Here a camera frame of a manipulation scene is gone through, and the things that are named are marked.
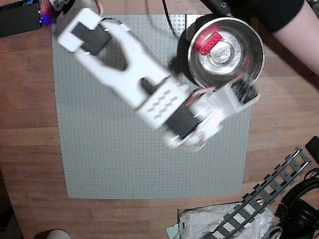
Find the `robotic arm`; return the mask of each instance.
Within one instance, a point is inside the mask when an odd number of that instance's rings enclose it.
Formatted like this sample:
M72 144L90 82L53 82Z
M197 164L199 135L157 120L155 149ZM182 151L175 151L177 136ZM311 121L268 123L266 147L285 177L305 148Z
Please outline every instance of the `robotic arm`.
M169 147L201 149L221 130L221 123L257 102L259 94L243 80L236 79L222 88L190 90L147 53L130 28L118 20L102 18L95 7L77 0L57 19L58 43L99 80L111 87L153 129L166 126ZM115 39L126 58L125 70L106 65L99 53ZM152 92L142 86L152 86Z

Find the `stainless steel bowl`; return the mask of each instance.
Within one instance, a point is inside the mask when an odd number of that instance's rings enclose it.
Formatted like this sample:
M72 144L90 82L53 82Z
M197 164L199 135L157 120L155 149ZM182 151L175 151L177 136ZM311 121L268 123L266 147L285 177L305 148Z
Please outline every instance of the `stainless steel bowl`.
M198 51L198 45L218 32L222 39L207 55ZM262 73L265 50L258 33L246 22L221 17L203 25L193 37L188 50L188 66L199 86L221 87L241 77L254 83Z

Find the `black box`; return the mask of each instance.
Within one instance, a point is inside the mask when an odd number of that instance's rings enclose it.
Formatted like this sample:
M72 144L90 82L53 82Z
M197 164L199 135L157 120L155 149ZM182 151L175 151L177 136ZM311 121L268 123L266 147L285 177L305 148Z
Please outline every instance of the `black box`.
M23 0L0 7L0 37L41 28L39 0Z

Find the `blue light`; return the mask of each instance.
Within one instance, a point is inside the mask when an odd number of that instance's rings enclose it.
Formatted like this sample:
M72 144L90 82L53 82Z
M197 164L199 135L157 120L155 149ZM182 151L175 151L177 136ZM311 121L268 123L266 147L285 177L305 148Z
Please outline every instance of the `blue light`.
M46 14L43 15L43 23L44 24L50 24L49 16L46 15Z

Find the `wooden floor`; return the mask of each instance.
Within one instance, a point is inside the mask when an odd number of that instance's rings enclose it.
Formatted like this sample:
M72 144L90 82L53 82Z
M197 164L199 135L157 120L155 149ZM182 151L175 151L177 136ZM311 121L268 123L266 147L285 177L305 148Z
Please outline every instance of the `wooden floor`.
M1 1L1 4L12 2ZM161 1L103 0L106 13L162 13ZM206 13L198 0L168 0L173 13ZM261 30L267 47L254 105L242 193L158 200L83 200L66 194L56 120L51 30L0 39L0 166L26 239L63 229L73 239L166 239L177 209L238 201L296 145L319 134L319 79ZM318 191L306 196L319 206ZM279 199L271 207L276 207Z

